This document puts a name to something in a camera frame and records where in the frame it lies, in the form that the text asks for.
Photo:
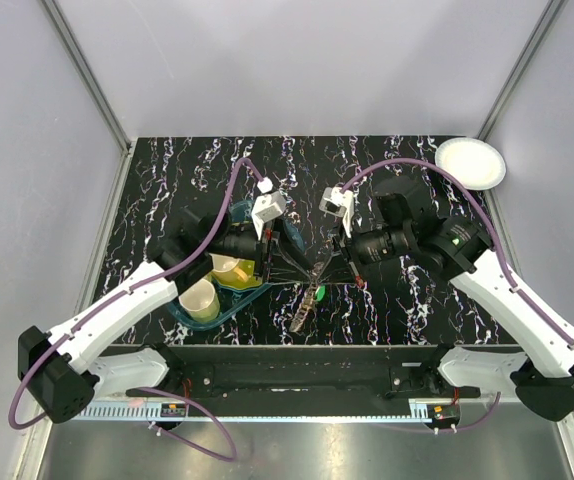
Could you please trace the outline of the green key tag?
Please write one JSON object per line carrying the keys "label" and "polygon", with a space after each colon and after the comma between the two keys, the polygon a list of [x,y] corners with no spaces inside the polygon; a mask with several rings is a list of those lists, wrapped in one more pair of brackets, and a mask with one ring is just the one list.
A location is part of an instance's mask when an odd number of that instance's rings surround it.
{"label": "green key tag", "polygon": [[315,300],[320,302],[325,297],[325,293],[326,287],[324,285],[319,286],[315,292]]}

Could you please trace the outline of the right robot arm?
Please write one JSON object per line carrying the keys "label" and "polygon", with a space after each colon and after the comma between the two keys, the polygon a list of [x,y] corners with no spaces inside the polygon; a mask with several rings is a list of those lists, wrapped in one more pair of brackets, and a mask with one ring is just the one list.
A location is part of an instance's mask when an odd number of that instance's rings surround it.
{"label": "right robot arm", "polygon": [[427,393],[439,397],[471,387],[514,394],[546,420],[557,422],[572,413],[574,327],[498,258],[490,235],[463,216],[438,217],[430,196],[407,177],[380,182],[375,200],[382,225],[355,232],[352,191],[325,189],[320,209],[337,217],[339,225],[321,280],[359,284],[367,266],[411,257],[479,304],[521,348],[507,354],[440,345],[419,369]]}

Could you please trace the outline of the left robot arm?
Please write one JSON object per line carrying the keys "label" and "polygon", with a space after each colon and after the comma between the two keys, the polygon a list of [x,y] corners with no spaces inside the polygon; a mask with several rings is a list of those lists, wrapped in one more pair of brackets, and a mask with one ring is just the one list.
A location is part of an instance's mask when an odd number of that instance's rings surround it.
{"label": "left robot arm", "polygon": [[41,417],[59,424],[102,395],[142,387],[163,396],[182,386],[181,362],[162,347],[103,358],[106,348],[143,317],[173,302],[213,269],[213,255],[254,263],[266,283],[304,283],[313,268],[281,216],[260,227],[234,224],[228,213],[198,217],[179,212],[148,258],[121,284],[72,319],[48,331],[31,326],[20,334],[14,394],[8,421],[23,426],[16,410],[24,392],[41,407]]}

